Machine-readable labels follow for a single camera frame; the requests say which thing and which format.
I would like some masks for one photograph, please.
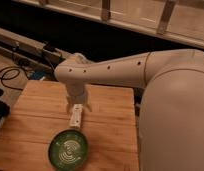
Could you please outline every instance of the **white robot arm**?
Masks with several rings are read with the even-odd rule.
[[[86,83],[145,88],[141,171],[204,171],[204,52],[152,52],[99,63],[74,54],[55,76],[72,104],[86,102]]]

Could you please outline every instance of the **wooden cutting board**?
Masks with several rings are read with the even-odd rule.
[[[137,132],[130,88],[87,85],[89,105],[81,131],[89,154],[79,171],[138,171]],[[53,137],[68,128],[63,84],[29,81],[0,131],[0,170],[54,171]]]

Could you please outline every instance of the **green bowl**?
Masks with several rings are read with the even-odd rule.
[[[73,129],[60,132],[52,140],[48,155],[51,164],[58,171],[73,171],[80,166],[88,151],[85,136]]]

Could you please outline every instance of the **wooden surface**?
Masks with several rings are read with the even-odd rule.
[[[129,88],[87,86],[82,132],[89,154],[79,171],[138,171],[133,92]],[[64,85],[29,81],[0,131],[0,170],[53,171],[48,147],[68,128]]]

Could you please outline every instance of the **bamboo board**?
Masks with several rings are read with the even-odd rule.
[[[79,171],[138,171],[133,92],[87,85],[89,105],[82,132],[89,154]],[[64,85],[29,81],[0,131],[0,170],[54,171],[48,160],[53,137],[68,128]]]

